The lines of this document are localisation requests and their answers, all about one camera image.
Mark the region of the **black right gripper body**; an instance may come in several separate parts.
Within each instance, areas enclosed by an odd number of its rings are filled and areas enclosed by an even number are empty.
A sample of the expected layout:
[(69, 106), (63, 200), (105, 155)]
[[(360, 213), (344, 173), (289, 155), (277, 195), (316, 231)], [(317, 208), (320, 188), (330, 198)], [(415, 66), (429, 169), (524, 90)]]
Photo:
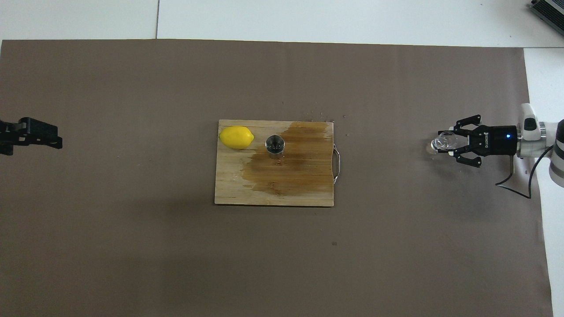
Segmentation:
[(471, 152), (478, 156), (514, 156), (516, 126), (478, 126), (471, 133)]

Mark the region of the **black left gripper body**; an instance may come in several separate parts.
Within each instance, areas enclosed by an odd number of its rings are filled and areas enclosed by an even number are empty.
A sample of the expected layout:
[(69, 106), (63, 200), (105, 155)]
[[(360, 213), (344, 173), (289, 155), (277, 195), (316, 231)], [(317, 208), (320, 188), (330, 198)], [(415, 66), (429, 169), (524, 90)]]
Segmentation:
[(20, 142), (20, 129), (22, 129), (22, 123), (11, 123), (6, 121), (0, 121), (0, 145), (1, 146), (22, 146)]

